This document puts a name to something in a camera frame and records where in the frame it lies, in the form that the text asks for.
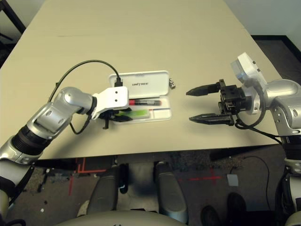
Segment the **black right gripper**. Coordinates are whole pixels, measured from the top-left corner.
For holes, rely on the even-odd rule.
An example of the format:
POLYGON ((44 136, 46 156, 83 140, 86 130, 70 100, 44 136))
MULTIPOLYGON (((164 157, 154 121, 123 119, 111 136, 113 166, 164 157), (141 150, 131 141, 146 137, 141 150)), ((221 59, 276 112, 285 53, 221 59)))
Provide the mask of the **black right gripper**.
POLYGON ((193 88, 186 92, 188 96, 206 96, 220 91, 218 103, 221 114, 206 113, 190 117, 189 120, 207 125, 234 125, 233 116, 241 111, 249 110, 249 96, 246 96, 242 88, 236 85, 226 86, 223 79, 215 84, 209 84, 193 88))

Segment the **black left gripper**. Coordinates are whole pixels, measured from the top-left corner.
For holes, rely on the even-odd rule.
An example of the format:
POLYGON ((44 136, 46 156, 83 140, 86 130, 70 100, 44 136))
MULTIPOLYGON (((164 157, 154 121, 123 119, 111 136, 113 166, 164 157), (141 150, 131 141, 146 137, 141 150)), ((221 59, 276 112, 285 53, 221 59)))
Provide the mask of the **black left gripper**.
MULTIPOLYGON (((121 109, 120 112, 130 112, 132 109, 128 107, 127 109, 121 109)), ((119 110, 108 110, 103 113, 101 113, 101 119, 104 120, 104 126, 103 129, 108 129, 109 128, 109 121, 114 118, 115 122, 127 122, 131 121, 132 118, 126 115, 120 115, 117 116, 116 114, 119 113, 119 110)))

